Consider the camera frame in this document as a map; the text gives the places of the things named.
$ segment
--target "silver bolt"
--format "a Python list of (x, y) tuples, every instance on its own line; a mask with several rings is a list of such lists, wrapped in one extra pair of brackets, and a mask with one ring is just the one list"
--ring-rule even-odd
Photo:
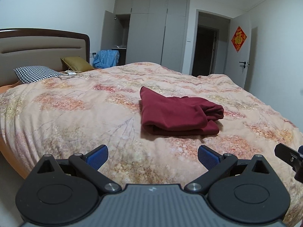
[(190, 191), (198, 191), (200, 189), (202, 189), (202, 186), (198, 183), (189, 183), (187, 185), (187, 188), (190, 190)]
[(109, 192), (115, 192), (119, 189), (119, 185), (116, 183), (105, 184), (104, 188)]

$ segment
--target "headboard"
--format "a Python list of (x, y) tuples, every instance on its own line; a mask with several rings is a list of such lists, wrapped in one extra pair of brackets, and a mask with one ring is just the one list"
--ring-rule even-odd
[(68, 56), (89, 62), (88, 35), (49, 29), (0, 29), (0, 86), (18, 82), (13, 70), (21, 66), (67, 70), (60, 58)]

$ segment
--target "ribbed gray surface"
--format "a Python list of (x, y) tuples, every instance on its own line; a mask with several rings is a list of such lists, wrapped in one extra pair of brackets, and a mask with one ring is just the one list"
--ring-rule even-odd
[[(178, 185), (128, 185), (107, 195), (86, 219), (69, 227), (239, 227), (213, 213), (203, 197)], [(268, 227), (285, 227), (281, 222)], [(26, 223), (23, 227), (35, 227)]]

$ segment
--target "gray wardrobe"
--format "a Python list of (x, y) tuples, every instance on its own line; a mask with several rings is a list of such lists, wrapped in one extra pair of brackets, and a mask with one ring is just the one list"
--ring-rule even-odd
[(189, 0), (116, 0), (106, 11), (101, 49), (126, 46), (125, 63), (149, 61), (181, 72)]

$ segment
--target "bedspread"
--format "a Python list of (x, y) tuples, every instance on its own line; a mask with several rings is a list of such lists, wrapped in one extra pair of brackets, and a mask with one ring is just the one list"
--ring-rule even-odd
[[(141, 128), (142, 86), (164, 96), (199, 96), (222, 105), (219, 134), (148, 134)], [(282, 142), (298, 149), (303, 134), (225, 75), (196, 78), (144, 62), (84, 72), (78, 78), (49, 78), (1, 94), (0, 126), (4, 142), (28, 171), (43, 154), (62, 159), (106, 144), (109, 159), (99, 171), (122, 187), (184, 186), (207, 171), (197, 158), (202, 144), (240, 159), (263, 154), (291, 195), (284, 222), (294, 226), (302, 219), (303, 185), (294, 180), (291, 167), (275, 157), (274, 148)]]

